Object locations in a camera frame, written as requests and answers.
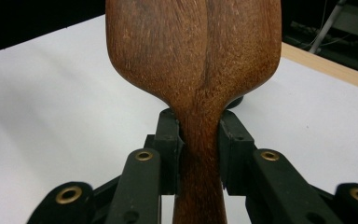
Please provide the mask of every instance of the white surface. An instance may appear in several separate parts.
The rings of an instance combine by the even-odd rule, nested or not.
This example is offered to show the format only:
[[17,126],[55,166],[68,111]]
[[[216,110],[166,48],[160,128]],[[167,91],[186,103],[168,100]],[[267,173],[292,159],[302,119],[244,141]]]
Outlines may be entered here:
[[[166,105],[115,72],[104,37],[99,17],[0,51],[0,223],[25,223],[62,183],[120,175],[154,133]],[[232,111],[312,185],[358,182],[357,87],[282,59]],[[226,203],[228,222],[243,223],[244,198]],[[171,213],[164,197],[162,223]]]

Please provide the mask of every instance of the white table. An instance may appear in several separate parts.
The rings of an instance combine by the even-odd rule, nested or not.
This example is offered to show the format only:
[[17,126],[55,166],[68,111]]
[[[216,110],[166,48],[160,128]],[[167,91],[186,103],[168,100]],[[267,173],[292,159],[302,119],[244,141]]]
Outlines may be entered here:
[[[120,175],[166,107],[116,73],[104,17],[0,50],[0,223],[26,222],[62,183],[97,188]],[[358,182],[357,86],[282,58],[232,111],[312,185],[334,193]],[[162,223],[172,202],[163,198]],[[244,198],[226,204],[228,222],[243,223]]]

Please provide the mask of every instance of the dark wood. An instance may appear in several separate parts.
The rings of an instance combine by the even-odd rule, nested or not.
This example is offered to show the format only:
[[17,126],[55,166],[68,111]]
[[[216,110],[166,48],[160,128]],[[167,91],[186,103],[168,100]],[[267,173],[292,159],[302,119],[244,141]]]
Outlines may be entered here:
[[180,121],[186,149],[173,223],[227,223],[217,124],[231,100],[275,72],[280,0],[107,0],[106,35],[117,71]]

